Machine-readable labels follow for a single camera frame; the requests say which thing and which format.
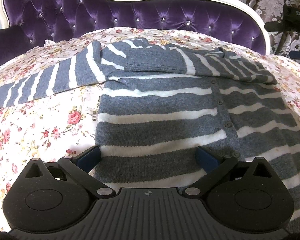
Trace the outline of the grey white striped cardigan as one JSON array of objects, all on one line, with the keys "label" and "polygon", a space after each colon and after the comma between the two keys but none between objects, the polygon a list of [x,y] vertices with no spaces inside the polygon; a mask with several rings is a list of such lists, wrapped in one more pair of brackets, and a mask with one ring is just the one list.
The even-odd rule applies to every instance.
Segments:
[{"label": "grey white striped cardigan", "polygon": [[[0,109],[43,114],[40,140],[60,154],[101,149],[108,186],[184,189],[207,174],[197,146],[266,158],[292,194],[300,232],[300,120],[268,65],[222,47],[193,50],[144,38],[93,41],[73,57],[0,86]],[[75,133],[92,136],[87,142]]]}]

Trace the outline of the floral bed cover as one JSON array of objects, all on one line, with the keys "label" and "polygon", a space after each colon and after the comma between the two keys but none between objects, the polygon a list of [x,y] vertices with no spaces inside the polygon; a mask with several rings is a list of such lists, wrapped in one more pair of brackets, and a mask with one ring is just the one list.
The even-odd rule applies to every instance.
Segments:
[{"label": "floral bed cover", "polygon": [[[117,27],[97,30],[69,41],[46,40],[42,47],[15,57],[0,67],[0,86],[12,83],[68,59],[90,42],[102,45],[145,38],[151,44],[177,44],[191,49],[224,47],[262,63],[277,79],[277,90],[300,120],[300,64],[284,56],[262,56],[252,50],[184,30]],[[0,109],[0,231],[10,227],[2,202],[26,163],[33,157],[53,162],[83,152],[94,144],[98,98],[102,87],[92,85]]]}]

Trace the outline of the purple tufted chaise sofa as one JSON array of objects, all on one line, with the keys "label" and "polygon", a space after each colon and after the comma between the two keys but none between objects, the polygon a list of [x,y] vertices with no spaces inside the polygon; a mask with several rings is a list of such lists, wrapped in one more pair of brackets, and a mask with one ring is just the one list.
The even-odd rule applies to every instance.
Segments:
[{"label": "purple tufted chaise sofa", "polygon": [[238,0],[0,0],[0,66],[46,40],[112,27],[189,30],[270,52],[260,16]]}]

